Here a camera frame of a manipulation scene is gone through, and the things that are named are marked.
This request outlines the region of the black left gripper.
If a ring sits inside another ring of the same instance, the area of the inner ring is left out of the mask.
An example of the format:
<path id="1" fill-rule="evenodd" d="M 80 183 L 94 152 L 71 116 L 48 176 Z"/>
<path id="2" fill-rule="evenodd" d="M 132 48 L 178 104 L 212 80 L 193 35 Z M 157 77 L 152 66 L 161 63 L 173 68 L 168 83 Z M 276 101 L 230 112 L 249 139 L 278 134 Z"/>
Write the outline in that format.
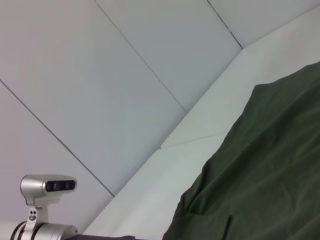
<path id="1" fill-rule="evenodd" d="M 77 234 L 74 236 L 74 240 L 144 240 L 136 238 L 135 236 L 121 236 L 121 237 L 106 237 L 106 236 L 96 236 L 96 235 L 85 235 Z"/>

